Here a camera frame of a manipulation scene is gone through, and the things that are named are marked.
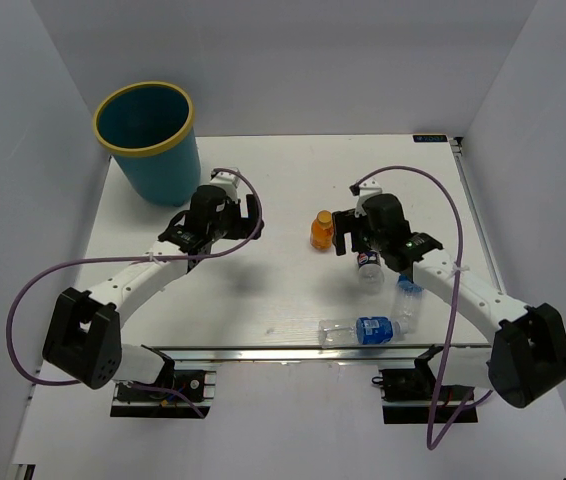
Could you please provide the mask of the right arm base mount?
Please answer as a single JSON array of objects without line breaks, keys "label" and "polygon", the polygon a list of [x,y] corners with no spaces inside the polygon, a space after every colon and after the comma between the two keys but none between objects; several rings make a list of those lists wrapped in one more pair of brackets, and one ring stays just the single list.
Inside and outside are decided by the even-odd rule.
[{"label": "right arm base mount", "polygon": [[[430,367],[430,360],[443,347],[366,347],[365,357],[377,360],[378,373],[372,377],[372,386],[380,391],[383,423],[385,425],[426,425],[434,393],[438,367]],[[471,390],[460,385],[441,387],[434,423],[443,426]],[[476,407],[470,407],[474,394],[456,418],[457,424],[478,423]]]}]

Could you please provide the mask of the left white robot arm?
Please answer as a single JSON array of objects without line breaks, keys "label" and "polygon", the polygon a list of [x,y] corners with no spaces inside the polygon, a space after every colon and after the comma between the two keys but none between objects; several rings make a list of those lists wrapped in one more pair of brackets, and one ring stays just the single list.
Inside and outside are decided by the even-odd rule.
[{"label": "left white robot arm", "polygon": [[96,390],[110,381],[140,384],[162,399],[174,387],[174,362],[156,349],[128,345],[121,330],[160,290],[213,257],[219,240],[255,240],[263,228],[259,197],[240,200],[234,186],[197,188],[138,260],[84,291],[68,288],[56,300],[42,356],[74,380]]}]

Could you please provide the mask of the orange bottle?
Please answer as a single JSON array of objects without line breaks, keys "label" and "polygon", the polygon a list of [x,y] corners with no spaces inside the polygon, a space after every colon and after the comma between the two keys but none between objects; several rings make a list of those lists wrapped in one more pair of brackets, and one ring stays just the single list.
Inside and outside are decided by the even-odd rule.
[{"label": "orange bottle", "polygon": [[319,211],[311,225],[311,246],[319,251],[329,250],[332,246],[333,235],[332,214],[327,210]]}]

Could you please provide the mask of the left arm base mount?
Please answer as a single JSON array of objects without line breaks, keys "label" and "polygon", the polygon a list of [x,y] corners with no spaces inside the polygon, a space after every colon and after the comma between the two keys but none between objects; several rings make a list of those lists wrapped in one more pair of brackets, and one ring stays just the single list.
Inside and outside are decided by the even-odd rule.
[{"label": "left arm base mount", "polygon": [[164,384],[150,387],[117,383],[110,416],[136,419],[196,419],[210,412],[215,397],[217,369],[210,364],[177,363]]}]

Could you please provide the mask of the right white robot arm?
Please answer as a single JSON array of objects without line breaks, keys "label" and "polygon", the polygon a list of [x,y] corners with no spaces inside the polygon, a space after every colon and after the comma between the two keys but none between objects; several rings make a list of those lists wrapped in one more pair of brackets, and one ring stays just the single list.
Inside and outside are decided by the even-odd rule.
[{"label": "right white robot arm", "polygon": [[566,331],[560,313],[543,303],[529,306],[470,271],[456,268],[442,244],[411,230],[392,194],[376,194],[356,208],[337,211],[333,244],[356,253],[374,250],[392,271],[432,293],[468,320],[487,350],[432,347],[415,361],[416,390],[435,399],[451,385],[493,390],[524,408],[566,380]]}]

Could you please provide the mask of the clear bottle blue label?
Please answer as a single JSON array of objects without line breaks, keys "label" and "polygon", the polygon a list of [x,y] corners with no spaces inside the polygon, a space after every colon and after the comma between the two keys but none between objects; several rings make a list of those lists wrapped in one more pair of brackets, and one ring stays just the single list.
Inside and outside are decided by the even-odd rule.
[{"label": "clear bottle blue label", "polygon": [[390,318],[400,327],[402,334],[414,333],[418,326],[422,306],[423,289],[400,274],[394,293]]},{"label": "clear bottle blue label", "polygon": [[379,346],[401,340],[410,331],[408,321],[385,316],[322,320],[318,342],[323,348]]}]

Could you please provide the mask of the clear bottle dark pepsi label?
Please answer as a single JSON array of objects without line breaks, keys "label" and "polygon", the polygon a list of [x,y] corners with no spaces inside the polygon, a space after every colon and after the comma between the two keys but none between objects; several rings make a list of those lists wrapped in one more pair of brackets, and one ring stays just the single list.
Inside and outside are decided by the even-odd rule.
[{"label": "clear bottle dark pepsi label", "polygon": [[358,280],[361,289],[369,295],[381,292],[385,277],[379,253],[367,250],[357,254]]}]

